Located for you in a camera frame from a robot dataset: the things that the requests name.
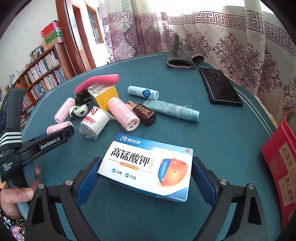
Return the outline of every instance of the yellow box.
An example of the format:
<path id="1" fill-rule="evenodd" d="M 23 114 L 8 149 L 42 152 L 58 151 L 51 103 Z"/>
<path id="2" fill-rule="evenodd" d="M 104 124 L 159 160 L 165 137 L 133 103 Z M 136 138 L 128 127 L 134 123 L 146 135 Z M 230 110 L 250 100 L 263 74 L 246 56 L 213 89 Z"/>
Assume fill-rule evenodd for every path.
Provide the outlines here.
<path id="1" fill-rule="evenodd" d="M 113 84 L 96 84 L 88 92 L 96 99 L 99 107 L 108 111 L 108 101 L 112 97 L 118 97 L 117 91 Z"/>

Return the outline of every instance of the brown bottle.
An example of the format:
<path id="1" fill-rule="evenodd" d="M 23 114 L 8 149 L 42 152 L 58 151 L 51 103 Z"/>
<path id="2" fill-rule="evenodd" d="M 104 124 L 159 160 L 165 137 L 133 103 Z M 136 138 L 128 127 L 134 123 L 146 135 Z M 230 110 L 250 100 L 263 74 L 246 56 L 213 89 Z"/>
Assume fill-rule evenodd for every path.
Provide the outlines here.
<path id="1" fill-rule="evenodd" d="M 143 104 L 137 104 L 133 101 L 128 101 L 126 103 L 127 107 L 132 110 L 146 126 L 150 126 L 154 121 L 156 121 L 156 114 L 153 110 L 150 110 Z"/>

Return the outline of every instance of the smartphone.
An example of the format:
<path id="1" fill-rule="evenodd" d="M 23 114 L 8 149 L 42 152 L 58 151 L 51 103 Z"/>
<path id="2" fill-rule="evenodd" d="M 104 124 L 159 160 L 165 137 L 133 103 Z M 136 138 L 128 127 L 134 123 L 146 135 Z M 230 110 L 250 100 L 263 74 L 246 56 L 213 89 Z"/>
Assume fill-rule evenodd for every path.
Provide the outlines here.
<path id="1" fill-rule="evenodd" d="M 240 97 L 221 70 L 200 68 L 200 74 L 213 104 L 242 106 Z"/>

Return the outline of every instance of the red container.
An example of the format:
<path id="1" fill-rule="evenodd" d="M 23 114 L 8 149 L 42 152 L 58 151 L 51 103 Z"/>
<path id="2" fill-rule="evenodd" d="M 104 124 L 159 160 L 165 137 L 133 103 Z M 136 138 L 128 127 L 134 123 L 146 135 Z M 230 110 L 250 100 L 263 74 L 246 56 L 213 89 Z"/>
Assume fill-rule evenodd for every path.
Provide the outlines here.
<path id="1" fill-rule="evenodd" d="M 282 229 L 296 209 L 296 137 L 287 123 L 288 113 L 272 137 L 262 147 L 262 153 L 272 173 L 281 206 Z"/>
<path id="2" fill-rule="evenodd" d="M 40 33 L 41 37 L 44 37 L 47 33 L 49 33 L 52 29 L 60 27 L 61 25 L 59 22 L 52 22 L 49 25 L 47 25 Z"/>

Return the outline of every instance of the panda toy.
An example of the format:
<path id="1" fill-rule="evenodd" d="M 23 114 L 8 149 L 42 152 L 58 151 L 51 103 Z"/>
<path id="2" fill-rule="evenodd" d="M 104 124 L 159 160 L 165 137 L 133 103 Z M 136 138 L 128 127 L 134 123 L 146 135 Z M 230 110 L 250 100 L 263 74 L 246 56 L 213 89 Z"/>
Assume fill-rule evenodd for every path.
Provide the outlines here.
<path id="1" fill-rule="evenodd" d="M 73 118 L 79 118 L 86 116 L 88 111 L 88 104 L 83 104 L 81 106 L 75 105 L 70 108 L 69 114 Z"/>

